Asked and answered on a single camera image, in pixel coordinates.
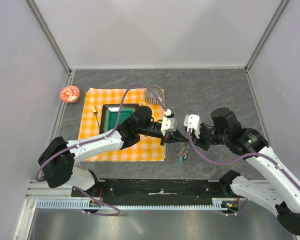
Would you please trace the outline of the keyring with keys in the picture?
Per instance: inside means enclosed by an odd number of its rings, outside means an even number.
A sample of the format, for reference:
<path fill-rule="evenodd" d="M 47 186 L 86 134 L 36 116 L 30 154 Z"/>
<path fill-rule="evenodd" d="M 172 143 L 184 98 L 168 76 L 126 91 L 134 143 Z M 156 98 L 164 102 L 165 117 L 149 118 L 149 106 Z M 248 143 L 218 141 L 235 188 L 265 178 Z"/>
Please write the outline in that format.
<path fill-rule="evenodd" d="M 189 150 L 189 144 L 187 142 L 182 142 L 180 144 L 180 151 L 179 151 L 179 157 L 183 157 L 183 161 L 187 160 L 188 158 L 188 150 Z"/>

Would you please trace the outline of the blue carabiner tag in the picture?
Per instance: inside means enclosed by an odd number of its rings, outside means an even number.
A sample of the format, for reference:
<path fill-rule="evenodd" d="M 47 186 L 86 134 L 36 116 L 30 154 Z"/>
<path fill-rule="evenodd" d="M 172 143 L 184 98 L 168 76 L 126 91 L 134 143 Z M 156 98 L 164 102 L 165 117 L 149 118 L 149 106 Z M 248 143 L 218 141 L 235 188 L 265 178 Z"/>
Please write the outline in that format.
<path fill-rule="evenodd" d="M 182 156 L 179 157 L 179 165 L 182 165 L 184 158 Z"/>

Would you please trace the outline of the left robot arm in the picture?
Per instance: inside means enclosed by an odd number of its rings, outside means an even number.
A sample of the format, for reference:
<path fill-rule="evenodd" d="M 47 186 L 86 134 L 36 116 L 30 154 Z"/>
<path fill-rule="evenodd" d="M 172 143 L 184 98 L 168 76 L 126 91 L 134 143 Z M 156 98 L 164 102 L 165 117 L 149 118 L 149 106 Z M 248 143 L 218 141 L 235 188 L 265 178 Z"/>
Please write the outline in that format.
<path fill-rule="evenodd" d="M 169 112 L 163 119 L 154 121 L 148 106 L 139 106 L 116 128 L 83 140 L 66 141 L 56 137 L 38 159 L 41 181 L 50 188 L 68 184 L 79 187 L 89 197 L 96 196 L 100 185 L 95 173 L 75 165 L 88 158 L 111 151 L 121 151 L 136 145 L 141 136 L 157 138 L 159 144 L 186 143 L 188 139 L 177 129 L 174 115 Z"/>

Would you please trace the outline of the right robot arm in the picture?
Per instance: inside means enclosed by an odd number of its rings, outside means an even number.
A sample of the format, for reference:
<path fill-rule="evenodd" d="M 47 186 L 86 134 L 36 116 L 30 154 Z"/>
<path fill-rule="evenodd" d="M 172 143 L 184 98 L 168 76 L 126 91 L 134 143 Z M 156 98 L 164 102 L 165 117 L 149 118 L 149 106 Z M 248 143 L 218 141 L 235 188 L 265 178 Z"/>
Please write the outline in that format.
<path fill-rule="evenodd" d="M 233 111 L 221 107 L 211 113 L 213 125 L 209 126 L 198 115 L 184 119 L 190 145 L 207 162 L 199 149 L 207 151 L 212 145 L 225 145 L 237 158 L 257 169 L 272 185 L 273 191 L 261 187 L 236 171 L 227 172 L 219 184 L 225 197 L 233 194 L 247 198 L 271 212 L 290 233 L 300 236 L 300 180 L 281 162 L 268 141 L 255 129 L 243 128 Z"/>

